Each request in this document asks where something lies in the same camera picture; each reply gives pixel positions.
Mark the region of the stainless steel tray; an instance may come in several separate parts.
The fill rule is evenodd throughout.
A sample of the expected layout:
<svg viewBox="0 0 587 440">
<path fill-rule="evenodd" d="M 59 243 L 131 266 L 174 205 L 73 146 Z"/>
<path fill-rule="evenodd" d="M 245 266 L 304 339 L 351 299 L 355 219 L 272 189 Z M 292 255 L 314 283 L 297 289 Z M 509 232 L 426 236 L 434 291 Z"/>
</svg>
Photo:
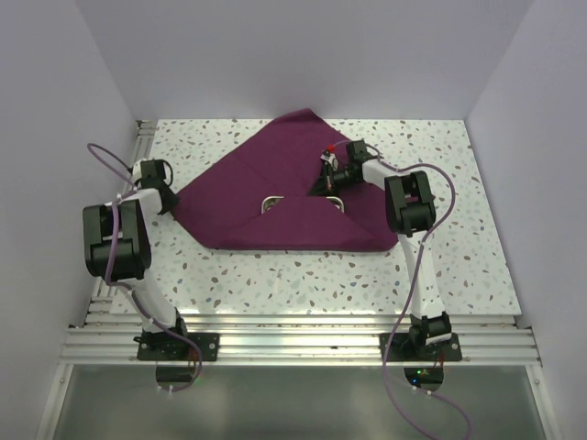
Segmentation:
<svg viewBox="0 0 587 440">
<path fill-rule="evenodd" d="M 266 197 L 260 206 L 260 212 L 265 214 L 267 211 L 273 208 L 276 204 L 282 201 L 284 197 L 282 195 L 272 195 Z M 331 204 L 333 204 L 340 212 L 345 212 L 345 204 L 344 202 L 337 196 L 324 196 L 324 199 L 328 200 Z"/>
</svg>

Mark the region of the purple cloth mat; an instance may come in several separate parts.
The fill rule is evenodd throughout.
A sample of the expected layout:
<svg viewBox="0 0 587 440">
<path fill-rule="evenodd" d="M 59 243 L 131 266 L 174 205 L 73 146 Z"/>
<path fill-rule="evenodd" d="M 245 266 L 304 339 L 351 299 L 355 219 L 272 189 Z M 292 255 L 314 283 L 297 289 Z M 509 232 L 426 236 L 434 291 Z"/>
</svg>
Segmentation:
<svg viewBox="0 0 587 440">
<path fill-rule="evenodd" d="M 309 195 L 329 145 L 337 144 L 339 161 L 347 162 L 344 138 L 310 109 L 275 118 L 182 188 L 172 215 L 207 248 L 387 251 L 398 237 L 387 225 L 380 188 L 342 190 L 344 213 Z M 261 202 L 272 195 L 284 199 L 262 214 Z"/>
</svg>

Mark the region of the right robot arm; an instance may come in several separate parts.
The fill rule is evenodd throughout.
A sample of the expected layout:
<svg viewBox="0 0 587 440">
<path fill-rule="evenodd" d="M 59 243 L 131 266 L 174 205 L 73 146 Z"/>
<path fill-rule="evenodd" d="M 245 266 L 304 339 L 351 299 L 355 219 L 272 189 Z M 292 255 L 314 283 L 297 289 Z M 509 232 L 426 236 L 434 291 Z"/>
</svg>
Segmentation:
<svg viewBox="0 0 587 440">
<path fill-rule="evenodd" d="M 441 343 L 450 340 L 452 329 L 446 306 L 440 297 L 434 259 L 428 239 L 454 209 L 456 190 L 447 180 L 450 202 L 447 212 L 437 218 L 435 196 L 425 168 L 447 174 L 431 164 L 396 168 L 384 161 L 381 153 L 363 140 L 345 141 L 348 163 L 340 165 L 335 147 L 320 156 L 321 170 L 310 190 L 315 196 L 333 197 L 350 185 L 368 183 L 384 191 L 387 225 L 395 233 L 404 252 L 410 279 L 406 310 L 410 313 L 408 347 L 419 359 L 430 359 Z"/>
</svg>

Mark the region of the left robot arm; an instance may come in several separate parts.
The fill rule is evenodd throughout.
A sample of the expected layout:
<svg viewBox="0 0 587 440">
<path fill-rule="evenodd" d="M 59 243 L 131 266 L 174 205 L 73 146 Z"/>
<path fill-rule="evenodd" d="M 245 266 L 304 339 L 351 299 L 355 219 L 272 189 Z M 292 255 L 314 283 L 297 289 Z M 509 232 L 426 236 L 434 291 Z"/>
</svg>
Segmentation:
<svg viewBox="0 0 587 440">
<path fill-rule="evenodd" d="M 112 202 L 83 209 L 83 245 L 89 273 L 123 292 L 143 331 L 162 333 L 158 348 L 169 359 L 184 358 L 191 338 L 178 329 L 179 312 L 165 299 L 151 273 L 148 221 L 180 201 L 172 190 L 172 167 L 164 159 L 142 159 L 130 170 L 131 189 Z"/>
</svg>

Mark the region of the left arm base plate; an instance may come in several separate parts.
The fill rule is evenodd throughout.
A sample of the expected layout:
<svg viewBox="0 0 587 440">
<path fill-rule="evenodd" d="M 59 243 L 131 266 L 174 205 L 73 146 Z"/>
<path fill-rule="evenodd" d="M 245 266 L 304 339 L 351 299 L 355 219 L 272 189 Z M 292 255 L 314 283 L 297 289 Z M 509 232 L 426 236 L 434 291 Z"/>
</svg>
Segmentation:
<svg viewBox="0 0 587 440">
<path fill-rule="evenodd" d="M 143 332 L 133 340 L 138 344 L 137 359 L 140 361 L 211 361 L 217 360 L 220 348 L 218 333 L 188 333 L 187 344 L 163 332 Z"/>
</svg>

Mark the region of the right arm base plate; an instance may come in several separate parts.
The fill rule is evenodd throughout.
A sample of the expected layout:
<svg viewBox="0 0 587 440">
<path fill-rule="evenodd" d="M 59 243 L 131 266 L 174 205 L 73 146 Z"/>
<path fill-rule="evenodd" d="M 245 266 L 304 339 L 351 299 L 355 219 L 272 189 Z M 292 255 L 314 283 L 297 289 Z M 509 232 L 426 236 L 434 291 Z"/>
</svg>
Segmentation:
<svg viewBox="0 0 587 440">
<path fill-rule="evenodd" d="M 441 341 L 428 346 L 417 346 L 410 340 L 407 333 L 396 333 L 388 354 L 385 349 L 389 341 L 390 333 L 379 334 L 379 347 L 382 358 L 389 362 L 435 362 L 439 360 L 459 362 L 463 360 L 460 341 L 457 334 L 453 333 L 448 341 Z"/>
</svg>

